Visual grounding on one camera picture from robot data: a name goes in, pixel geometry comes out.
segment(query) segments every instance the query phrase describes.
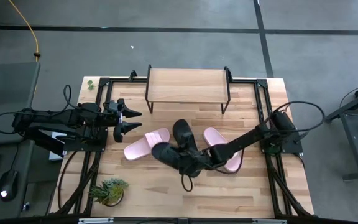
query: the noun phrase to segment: computer mouse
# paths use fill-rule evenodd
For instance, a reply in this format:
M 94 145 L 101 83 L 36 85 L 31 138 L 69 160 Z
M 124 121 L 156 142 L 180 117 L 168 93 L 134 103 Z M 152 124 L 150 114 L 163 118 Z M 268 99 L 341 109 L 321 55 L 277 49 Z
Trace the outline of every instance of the computer mouse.
M 3 202 L 13 200 L 17 194 L 17 171 L 10 170 L 0 178 L 0 198 Z

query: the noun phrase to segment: wooden table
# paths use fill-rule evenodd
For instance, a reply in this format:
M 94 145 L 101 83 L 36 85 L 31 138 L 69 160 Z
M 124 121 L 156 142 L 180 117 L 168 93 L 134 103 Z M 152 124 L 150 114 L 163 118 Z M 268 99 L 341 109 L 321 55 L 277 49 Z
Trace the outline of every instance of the wooden table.
M 88 80 L 98 83 L 99 78 L 84 77 L 79 102 L 95 101 L 97 89 L 88 90 L 86 83 Z M 272 107 L 275 109 L 288 101 L 284 81 L 281 78 L 269 78 L 267 81 Z M 197 103 L 158 103 L 154 106 L 153 114 L 150 114 L 145 102 L 145 83 L 115 83 L 112 99 L 123 98 L 130 109 L 143 113 L 142 116 L 125 120 L 142 122 L 143 125 L 127 133 L 123 143 L 114 142 L 112 128 L 110 128 L 106 151 L 102 153 L 97 184 L 111 177 L 119 177 L 129 183 L 129 188 L 126 189 L 123 201 L 116 207 L 105 207 L 94 203 L 92 216 L 274 217 L 265 158 L 260 152 L 258 143 L 246 148 L 244 162 L 238 174 L 224 175 L 216 171 L 204 170 L 193 179 L 195 187 L 190 193 L 183 190 L 177 170 L 162 164 L 151 155 L 136 161 L 127 161 L 124 157 L 123 150 L 126 146 L 142 138 L 144 133 L 158 128 L 168 128 L 171 131 L 171 142 L 175 143 L 172 126 L 181 118 L 190 124 L 199 149 L 207 147 L 203 139 L 203 131 L 207 127 L 216 128 L 228 140 L 250 131 L 259 124 L 254 87 L 231 84 L 230 89 L 231 103 L 224 115 L 221 114 L 220 105 Z M 62 168 L 68 156 L 65 156 Z M 83 157 L 83 152 L 77 153 L 68 165 L 63 178 L 62 203 L 78 185 Z M 302 163 L 294 155 L 283 154 L 282 157 L 289 189 L 302 206 L 313 213 Z M 280 208 L 284 211 L 281 191 L 277 192 Z M 84 191 L 81 212 L 85 208 L 87 195 L 88 188 Z M 53 199 L 51 212 L 56 210 L 57 194 Z

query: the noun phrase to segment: wooden shelf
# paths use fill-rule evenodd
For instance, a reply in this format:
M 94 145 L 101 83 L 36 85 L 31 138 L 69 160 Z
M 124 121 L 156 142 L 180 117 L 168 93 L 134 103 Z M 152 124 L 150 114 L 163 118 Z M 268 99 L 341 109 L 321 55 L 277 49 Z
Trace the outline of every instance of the wooden shelf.
M 156 103 L 227 103 L 225 70 L 150 70 L 148 98 Z

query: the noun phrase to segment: green plant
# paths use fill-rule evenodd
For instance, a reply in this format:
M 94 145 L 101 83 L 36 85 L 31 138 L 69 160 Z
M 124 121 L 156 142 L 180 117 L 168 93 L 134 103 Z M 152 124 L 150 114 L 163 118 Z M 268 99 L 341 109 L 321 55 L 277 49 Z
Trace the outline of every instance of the green plant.
M 105 180 L 99 186 L 94 186 L 89 196 L 96 198 L 96 202 L 102 205 L 112 205 L 120 200 L 124 193 L 124 189 L 128 187 L 128 183 L 117 178 Z
M 89 86 L 88 86 L 88 89 L 89 89 L 89 90 L 93 90 L 93 89 L 94 89 L 94 84 L 93 84 L 93 81 L 92 81 L 92 80 L 89 80 L 89 81 L 87 82 L 87 84 L 89 85 Z

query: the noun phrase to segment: yellow cable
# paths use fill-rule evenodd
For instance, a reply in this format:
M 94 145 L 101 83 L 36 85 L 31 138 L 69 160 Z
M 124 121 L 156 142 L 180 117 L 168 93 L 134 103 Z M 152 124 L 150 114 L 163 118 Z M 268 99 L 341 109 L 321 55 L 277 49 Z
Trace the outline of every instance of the yellow cable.
M 34 40 L 35 40 L 35 53 L 37 55 L 34 55 L 35 56 L 35 61 L 38 62 L 38 58 L 39 58 L 39 51 L 38 51 L 38 40 L 37 40 L 37 37 L 35 36 L 35 33 L 34 31 L 32 30 L 30 24 L 27 22 L 27 20 L 25 19 L 25 17 L 22 15 L 22 13 L 19 11 L 19 9 L 15 6 L 15 4 L 13 4 L 13 2 L 11 0 L 8 0 L 13 8 L 15 8 L 16 12 L 22 17 L 22 19 L 24 20 L 24 22 L 27 24 L 27 26 L 29 27 L 31 33 L 32 33 L 32 36 L 34 37 Z

